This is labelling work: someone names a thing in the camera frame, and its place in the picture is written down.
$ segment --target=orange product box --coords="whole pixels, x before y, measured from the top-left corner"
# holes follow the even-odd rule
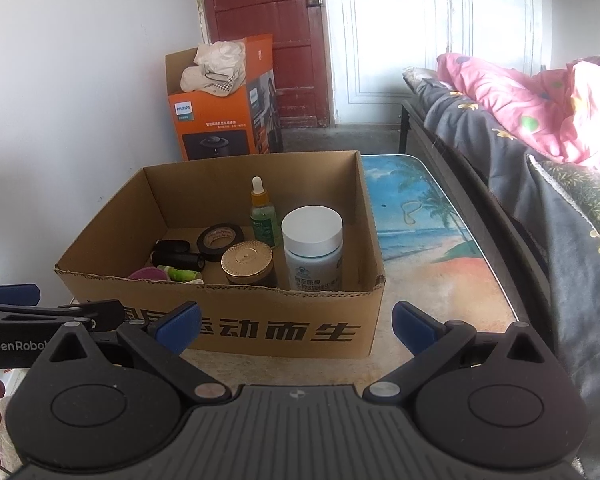
[[[195,66],[197,48],[164,58],[171,119],[185,160],[283,151],[273,77],[273,36],[239,41],[245,47],[246,79],[226,97],[180,89],[183,70]]]

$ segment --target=white door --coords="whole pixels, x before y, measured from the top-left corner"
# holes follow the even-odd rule
[[[461,52],[537,72],[542,0],[326,0],[337,124],[398,123],[407,66]]]

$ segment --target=blue gripper pad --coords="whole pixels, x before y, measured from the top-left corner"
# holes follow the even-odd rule
[[[407,301],[394,305],[394,334],[413,355],[418,355],[435,343],[445,332],[445,326]]]
[[[40,301],[40,289],[33,283],[0,285],[0,304],[36,306]]]
[[[200,334],[202,310],[188,301],[149,325],[147,332],[176,355],[181,354]]]

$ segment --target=pink lid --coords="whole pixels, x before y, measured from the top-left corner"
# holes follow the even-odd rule
[[[154,282],[168,282],[167,273],[157,267],[143,267],[129,276],[130,280],[153,280]]]

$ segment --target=green label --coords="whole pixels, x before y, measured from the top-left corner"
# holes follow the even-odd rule
[[[269,247],[275,247],[276,239],[273,235],[273,221],[271,218],[265,218],[263,220],[252,218],[251,225],[253,226],[253,234],[257,241],[264,242]]]

